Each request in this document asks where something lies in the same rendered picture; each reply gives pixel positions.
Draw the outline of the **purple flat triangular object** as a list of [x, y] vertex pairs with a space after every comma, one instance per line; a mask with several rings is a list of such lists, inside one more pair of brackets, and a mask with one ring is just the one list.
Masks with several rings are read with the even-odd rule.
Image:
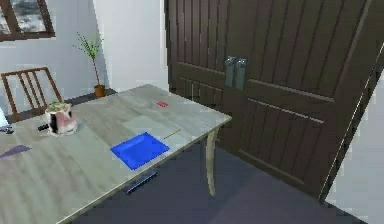
[[15, 155], [15, 154], [18, 154], [18, 153], [22, 153], [22, 152], [25, 152], [25, 151], [28, 151], [28, 150], [30, 150], [30, 147], [28, 147], [28, 146], [17, 145], [15, 147], [7, 150], [6, 152], [2, 153], [0, 155], [0, 158], [5, 158], [5, 157], [12, 156], [12, 155]]

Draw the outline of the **dark blue flat bar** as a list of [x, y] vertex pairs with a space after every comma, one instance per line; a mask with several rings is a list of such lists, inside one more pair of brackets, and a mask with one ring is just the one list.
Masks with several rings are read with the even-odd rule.
[[126, 194], [129, 195], [129, 194], [133, 193], [138, 188], [140, 188], [141, 186], [145, 185], [147, 182], [149, 182], [150, 180], [152, 180], [156, 176], [157, 176], [157, 172], [156, 171], [152, 171], [152, 172], [150, 172], [148, 174], [145, 174], [143, 177], [140, 177], [138, 180], [136, 180], [135, 182], [133, 182], [132, 184], [130, 184], [127, 187]]

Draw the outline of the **pale wooden table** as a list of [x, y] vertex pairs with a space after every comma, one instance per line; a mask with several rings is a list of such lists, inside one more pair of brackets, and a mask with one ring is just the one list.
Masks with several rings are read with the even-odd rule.
[[[38, 131], [40, 117], [0, 134], [0, 155], [17, 145], [30, 147], [0, 158], [0, 224], [68, 224], [200, 140], [207, 142], [212, 180], [216, 136], [231, 119], [150, 84], [76, 105], [73, 114], [78, 127], [69, 136]], [[110, 149], [144, 132], [170, 149], [131, 170]]]

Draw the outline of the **tall green house plant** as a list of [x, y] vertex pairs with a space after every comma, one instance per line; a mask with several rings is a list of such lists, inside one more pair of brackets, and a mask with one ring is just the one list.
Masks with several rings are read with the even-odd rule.
[[95, 96], [97, 98], [103, 98], [106, 96], [106, 89], [105, 86], [100, 83], [100, 77], [96, 64], [96, 56], [100, 50], [103, 39], [101, 38], [101, 35], [98, 35], [97, 37], [88, 40], [84, 35], [77, 32], [77, 40], [79, 41], [79, 46], [75, 46], [75, 48], [79, 49], [80, 51], [84, 52], [87, 56], [89, 56], [92, 62], [96, 77], [96, 85], [94, 86]]

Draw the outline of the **pink white plant pot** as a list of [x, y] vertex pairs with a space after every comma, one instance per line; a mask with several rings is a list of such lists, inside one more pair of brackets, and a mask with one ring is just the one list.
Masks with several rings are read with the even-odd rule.
[[53, 101], [46, 108], [45, 115], [53, 136], [70, 135], [77, 130], [71, 103]]

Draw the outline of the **thin yellow pencil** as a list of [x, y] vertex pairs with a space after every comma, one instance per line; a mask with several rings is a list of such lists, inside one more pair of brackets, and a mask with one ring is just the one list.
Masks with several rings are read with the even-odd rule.
[[178, 132], [181, 131], [181, 130], [182, 130], [182, 129], [178, 129], [178, 130], [172, 132], [171, 134], [168, 134], [167, 136], [163, 137], [163, 139], [167, 139], [167, 138], [169, 138], [169, 137], [175, 135], [176, 133], [178, 133]]

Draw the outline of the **brown wooden chair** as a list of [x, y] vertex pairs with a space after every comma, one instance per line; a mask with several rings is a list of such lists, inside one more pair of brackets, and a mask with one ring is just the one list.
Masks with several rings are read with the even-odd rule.
[[16, 122], [20, 120], [19, 112], [17, 110], [16, 104], [14, 102], [14, 97], [11, 93], [11, 88], [8, 82], [8, 77], [17, 77], [24, 91], [25, 96], [31, 106], [32, 113], [35, 115], [42, 115], [47, 109], [48, 104], [43, 93], [40, 80], [37, 76], [38, 72], [44, 72], [45, 76], [48, 78], [49, 83], [54, 91], [57, 100], [62, 102], [63, 99], [61, 94], [58, 91], [56, 83], [52, 78], [52, 75], [47, 67], [38, 67], [25, 70], [11, 71], [0, 74], [0, 78], [3, 81], [5, 92], [11, 106], [12, 115]]

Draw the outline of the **brown framed window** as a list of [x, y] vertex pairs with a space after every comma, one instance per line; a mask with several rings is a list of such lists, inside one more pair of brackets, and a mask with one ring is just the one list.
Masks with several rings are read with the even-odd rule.
[[54, 36], [46, 0], [0, 0], [0, 42]]

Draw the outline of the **blue square plate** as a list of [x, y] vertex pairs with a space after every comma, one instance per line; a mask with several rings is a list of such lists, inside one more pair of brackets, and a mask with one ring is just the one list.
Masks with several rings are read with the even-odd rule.
[[169, 146], [144, 132], [112, 147], [110, 151], [131, 170], [136, 170], [169, 149]]

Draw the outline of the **dark brown wooden door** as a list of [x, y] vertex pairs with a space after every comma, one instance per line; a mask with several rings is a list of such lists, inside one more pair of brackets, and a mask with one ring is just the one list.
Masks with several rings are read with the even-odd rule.
[[230, 116], [225, 150], [324, 200], [384, 70], [384, 0], [164, 3], [171, 91]]

